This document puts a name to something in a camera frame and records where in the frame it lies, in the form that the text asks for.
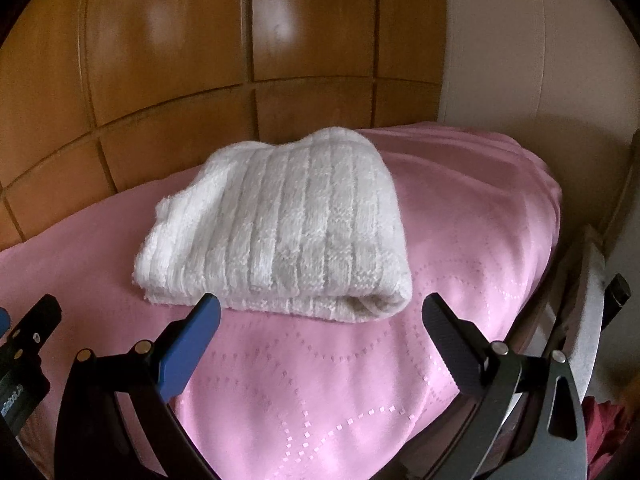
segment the blue gripper pad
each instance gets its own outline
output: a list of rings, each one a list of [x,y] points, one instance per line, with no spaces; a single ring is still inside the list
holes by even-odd
[[[0,307],[0,337],[2,337],[10,327],[11,318],[9,317],[9,313],[4,308]]]
[[[205,294],[183,320],[169,323],[154,344],[152,367],[164,402],[184,390],[220,325],[220,302]]]

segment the silver bolt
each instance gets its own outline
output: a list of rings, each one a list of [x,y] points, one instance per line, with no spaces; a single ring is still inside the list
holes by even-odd
[[[89,360],[89,357],[91,357],[91,350],[88,348],[85,348],[76,354],[76,360],[80,363],[84,363]]]
[[[136,351],[136,354],[144,355],[149,350],[151,350],[152,343],[148,339],[143,339],[142,341],[138,341],[133,349]]]
[[[554,361],[557,361],[559,363],[566,362],[565,355],[559,350],[554,350],[553,352],[551,352],[551,357],[553,358]]]
[[[509,353],[509,347],[502,341],[494,341],[491,343],[491,350],[493,350],[496,355],[507,355]]]

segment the ribbed knit texture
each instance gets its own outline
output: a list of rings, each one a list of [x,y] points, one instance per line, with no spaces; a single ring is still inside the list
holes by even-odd
[[[236,310],[344,322],[391,316],[412,297],[391,176],[344,128],[215,152],[156,206],[134,281],[154,303],[212,292]]]

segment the wooden headboard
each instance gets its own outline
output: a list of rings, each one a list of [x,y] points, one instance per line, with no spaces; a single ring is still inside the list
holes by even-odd
[[[446,0],[31,0],[0,47],[0,249],[232,142],[435,120]]]

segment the pink tablecloth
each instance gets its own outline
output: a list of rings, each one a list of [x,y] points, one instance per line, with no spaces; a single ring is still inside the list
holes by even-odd
[[[457,393],[422,326],[424,296],[439,292],[487,339],[503,338],[557,241],[559,187],[508,137],[429,123],[363,133],[396,184],[414,298],[404,312],[363,324],[225,310],[174,401],[225,480],[370,478]],[[76,352],[126,352],[188,313],[148,304],[130,276],[155,204],[194,172],[108,198],[0,253],[0,304],[14,321],[46,292],[63,309],[42,352],[52,389],[22,433],[46,471]],[[130,428],[154,466],[142,430]]]

